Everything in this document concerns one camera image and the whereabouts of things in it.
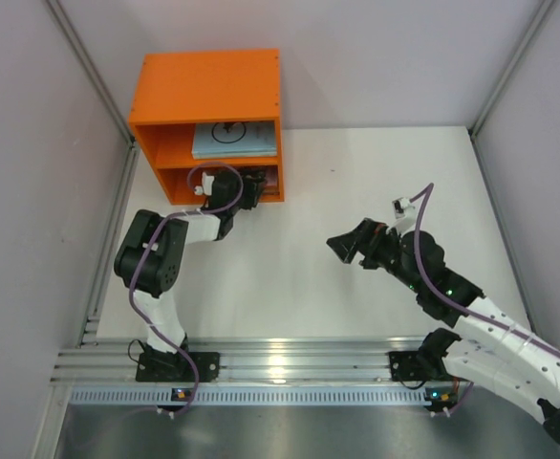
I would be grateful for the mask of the pink illustrated fairy-tale book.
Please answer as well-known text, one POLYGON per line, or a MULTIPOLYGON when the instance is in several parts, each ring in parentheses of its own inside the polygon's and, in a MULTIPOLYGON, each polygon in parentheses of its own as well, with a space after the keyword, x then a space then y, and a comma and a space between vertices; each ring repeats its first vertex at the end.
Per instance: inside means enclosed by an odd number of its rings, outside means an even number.
POLYGON ((279 193, 279 172, 277 165, 253 165, 241 168, 241 172, 255 178, 264 178, 264 194, 279 193))

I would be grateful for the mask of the light blue cat book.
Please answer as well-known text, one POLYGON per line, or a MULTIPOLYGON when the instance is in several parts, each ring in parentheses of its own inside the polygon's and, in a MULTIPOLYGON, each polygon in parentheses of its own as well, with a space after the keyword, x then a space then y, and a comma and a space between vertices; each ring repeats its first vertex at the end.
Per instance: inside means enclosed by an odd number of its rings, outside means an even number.
POLYGON ((212 122, 196 125, 192 156, 196 160, 275 157, 272 121, 212 122))

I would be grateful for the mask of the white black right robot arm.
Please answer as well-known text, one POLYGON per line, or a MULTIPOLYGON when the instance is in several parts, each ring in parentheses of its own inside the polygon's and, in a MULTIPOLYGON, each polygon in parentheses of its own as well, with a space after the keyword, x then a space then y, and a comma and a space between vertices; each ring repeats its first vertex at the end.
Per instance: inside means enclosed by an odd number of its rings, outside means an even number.
POLYGON ((361 254, 363 269, 385 270, 442 323, 410 360, 391 359, 393 380, 473 382, 524 410, 560 446, 560 358, 539 348, 537 337, 449 269, 432 235, 400 235, 365 218, 327 245, 345 264, 361 254))

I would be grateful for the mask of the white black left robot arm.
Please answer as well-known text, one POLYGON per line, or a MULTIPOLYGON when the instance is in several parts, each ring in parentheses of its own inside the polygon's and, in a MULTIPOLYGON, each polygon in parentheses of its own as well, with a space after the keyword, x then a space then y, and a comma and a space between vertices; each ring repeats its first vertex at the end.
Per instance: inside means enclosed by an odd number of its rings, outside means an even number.
POLYGON ((257 207, 266 185, 267 174, 261 167, 203 172, 202 182, 194 187, 205 198, 200 208, 165 217, 147 209, 136 212, 119 246, 114 273, 147 327, 147 350, 170 355, 186 352, 186 331, 173 295, 184 249, 223 240, 239 211, 257 207))

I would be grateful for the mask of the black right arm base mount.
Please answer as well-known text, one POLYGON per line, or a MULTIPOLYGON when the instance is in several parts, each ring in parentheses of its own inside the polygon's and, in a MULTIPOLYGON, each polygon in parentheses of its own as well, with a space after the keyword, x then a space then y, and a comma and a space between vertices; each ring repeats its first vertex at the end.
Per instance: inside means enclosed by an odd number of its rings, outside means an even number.
POLYGON ((392 351, 388 354, 391 379, 398 383, 449 382, 441 357, 421 351, 392 351))

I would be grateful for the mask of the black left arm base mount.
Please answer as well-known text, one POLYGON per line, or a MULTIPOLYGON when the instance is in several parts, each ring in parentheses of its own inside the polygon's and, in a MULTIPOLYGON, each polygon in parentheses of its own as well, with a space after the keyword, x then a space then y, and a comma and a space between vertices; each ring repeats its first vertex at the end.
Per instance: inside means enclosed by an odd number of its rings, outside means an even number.
MULTIPOLYGON (((220 372, 219 353, 189 352, 188 356, 198 370, 201 383, 217 379, 220 372)), ((195 372, 181 354, 152 350, 140 355, 135 379, 138 383, 193 383, 195 372)))

